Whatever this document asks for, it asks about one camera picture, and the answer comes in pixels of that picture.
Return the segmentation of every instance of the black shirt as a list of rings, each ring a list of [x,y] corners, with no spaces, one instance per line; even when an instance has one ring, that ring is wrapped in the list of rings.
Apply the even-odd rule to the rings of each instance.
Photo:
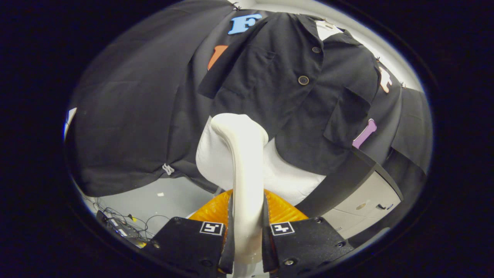
[[[167,177],[177,89],[197,47],[231,13],[226,1],[181,1],[129,29],[89,65],[69,106],[77,112],[66,138],[86,195]]]
[[[246,114],[288,163],[327,175],[367,124],[374,55],[348,31],[321,41],[312,17],[274,13],[228,46],[199,86],[211,116]]]

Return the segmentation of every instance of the shirt collar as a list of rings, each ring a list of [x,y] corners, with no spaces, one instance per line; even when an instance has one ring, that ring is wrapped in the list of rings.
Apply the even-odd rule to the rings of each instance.
[[[295,15],[298,20],[302,23],[302,25],[309,31],[315,38],[319,39],[319,35],[317,32],[317,27],[316,27],[316,22],[315,20],[323,20],[322,18],[318,16],[313,16],[313,15],[308,15],[308,14],[296,14]],[[355,46],[360,46],[362,45],[360,42],[355,40],[353,36],[350,34],[348,30],[338,28],[343,33],[338,33],[335,35],[332,35],[324,40],[324,43],[344,43],[344,44],[350,44],[350,45],[355,45]]]

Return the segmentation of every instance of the shirt pocket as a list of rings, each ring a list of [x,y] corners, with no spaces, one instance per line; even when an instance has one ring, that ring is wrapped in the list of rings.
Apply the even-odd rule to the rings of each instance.
[[[363,92],[343,87],[343,92],[328,120],[324,137],[335,145],[350,149],[353,140],[365,126],[371,104]]]
[[[266,75],[266,69],[275,55],[274,52],[254,45],[247,45],[233,65],[222,87],[246,96],[255,87],[259,78]]]

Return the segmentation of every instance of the shirt button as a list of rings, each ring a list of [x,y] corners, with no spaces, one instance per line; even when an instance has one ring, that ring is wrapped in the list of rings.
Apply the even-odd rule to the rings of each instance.
[[[307,76],[302,75],[302,76],[300,76],[300,77],[298,78],[298,82],[299,82],[301,85],[304,85],[304,86],[305,86],[305,85],[309,84],[309,78],[308,78]]]

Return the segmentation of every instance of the orange object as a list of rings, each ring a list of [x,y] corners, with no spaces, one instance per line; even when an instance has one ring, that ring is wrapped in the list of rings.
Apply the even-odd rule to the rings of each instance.
[[[232,193],[233,189],[216,196],[196,211],[189,219],[223,223],[225,224],[226,231],[228,231],[228,201],[230,200]],[[266,194],[268,200],[269,223],[292,222],[308,219],[305,214],[278,195],[267,190],[264,190],[264,194]]]
[[[214,53],[213,56],[211,57],[211,60],[209,60],[209,64],[207,65],[207,70],[209,70],[213,64],[216,62],[216,60],[223,54],[225,49],[228,46],[215,46],[214,47]]]

